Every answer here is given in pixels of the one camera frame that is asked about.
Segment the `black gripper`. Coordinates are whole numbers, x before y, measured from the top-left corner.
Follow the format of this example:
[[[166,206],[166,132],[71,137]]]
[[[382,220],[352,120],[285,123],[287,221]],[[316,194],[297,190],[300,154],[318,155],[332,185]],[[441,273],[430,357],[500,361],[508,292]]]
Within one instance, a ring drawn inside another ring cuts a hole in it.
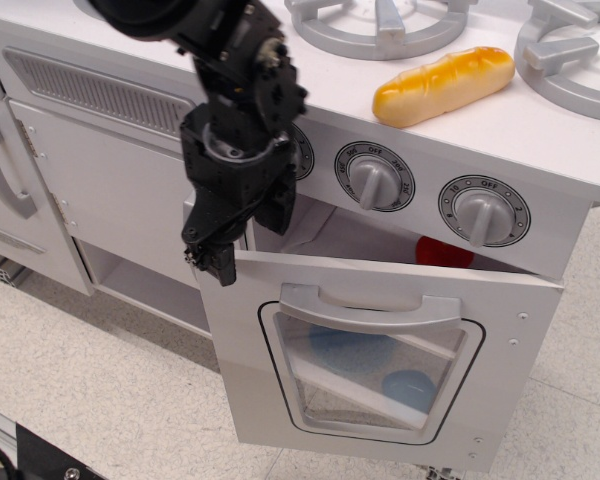
[[[236,281],[232,244],[253,218],[285,234],[296,199],[294,135],[282,131],[254,150],[226,142],[212,128],[211,109],[202,104],[183,120],[180,133],[185,173],[194,188],[182,240],[186,258],[222,287]]]

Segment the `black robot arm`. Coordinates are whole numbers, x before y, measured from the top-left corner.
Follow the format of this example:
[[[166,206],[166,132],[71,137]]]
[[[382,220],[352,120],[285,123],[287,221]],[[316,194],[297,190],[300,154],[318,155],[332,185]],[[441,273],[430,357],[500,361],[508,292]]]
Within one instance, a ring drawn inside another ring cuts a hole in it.
[[[250,220],[282,235],[296,197],[295,119],[306,90],[279,20],[260,1],[94,1],[114,29],[189,53],[206,102],[180,140],[194,201],[182,230],[187,261],[222,286],[236,280],[234,243]]]

